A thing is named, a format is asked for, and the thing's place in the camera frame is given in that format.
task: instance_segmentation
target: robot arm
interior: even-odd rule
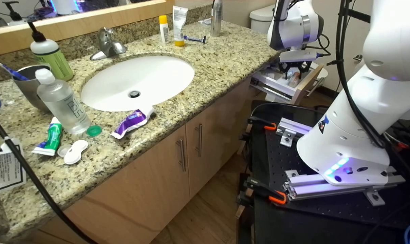
[[[312,61],[317,58],[316,51],[303,47],[322,31],[323,17],[315,13],[311,0],[277,0],[267,40],[275,50],[289,50],[279,54],[281,62]]]
[[[388,181],[387,146],[373,145],[353,105],[379,134],[410,108],[410,0],[373,0],[370,19],[364,43],[366,65],[347,81],[347,89],[320,122],[297,141],[301,160],[328,183],[343,187]]]

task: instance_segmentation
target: vanity cabinet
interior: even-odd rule
[[[252,96],[246,80],[186,123],[190,198],[237,149]]]
[[[246,78],[68,207],[66,214],[98,242],[150,242],[233,154],[252,92]],[[46,234],[83,242],[58,218],[28,240],[42,242],[38,240]]]

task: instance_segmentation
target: backsplash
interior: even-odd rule
[[[209,17],[210,5],[188,9],[187,24],[197,21],[199,19]],[[168,25],[172,28],[171,15],[168,15]],[[133,21],[130,24],[114,27],[114,36],[121,43],[129,43],[145,36],[159,33],[160,28],[157,24],[157,17]],[[66,59],[76,59],[84,55],[91,55],[98,51],[98,32],[91,32],[87,35],[74,36],[70,39],[58,40],[58,46],[65,54]],[[30,48],[23,48],[13,52],[7,52],[0,55],[0,62],[11,66],[12,69],[19,69],[27,65],[36,63],[34,54]],[[11,78],[8,73],[0,69],[0,81]]]

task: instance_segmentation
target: bottle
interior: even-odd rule
[[[218,36],[221,33],[221,15],[222,0],[213,0],[210,9],[210,35]]]
[[[12,19],[8,23],[8,25],[26,24],[26,21],[23,20],[23,17],[17,12],[15,12],[15,9],[12,8],[12,4],[16,4],[17,1],[2,1],[2,2],[9,9],[9,17]]]
[[[36,92],[46,107],[70,134],[81,134],[89,127],[89,120],[76,100],[72,89],[62,80],[55,80],[47,69],[35,71],[41,85]]]
[[[167,42],[168,42],[167,16],[165,16],[165,15],[160,15],[160,16],[159,16],[159,23],[160,23],[161,42],[163,42],[163,43],[167,43]]]
[[[30,50],[39,58],[41,62],[50,65],[50,70],[60,80],[70,80],[73,71],[65,58],[65,55],[58,48],[57,42],[53,39],[46,39],[45,35],[28,21],[30,28],[32,29],[32,39]]]

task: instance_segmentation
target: soap dispenser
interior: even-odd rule
[[[9,16],[12,19],[8,23],[9,25],[26,24],[26,21],[23,20],[23,17],[17,12],[15,12],[15,9],[12,8],[12,4],[16,4],[17,1],[2,1],[2,2],[9,9]]]
[[[60,50],[58,43],[45,38],[45,35],[35,28],[32,21],[28,21],[28,25],[34,39],[30,44],[31,52],[34,52],[42,63],[49,63],[50,70],[57,78],[65,81],[70,80],[73,77],[73,70]]]
[[[210,35],[221,33],[222,0],[213,0],[210,10]]]

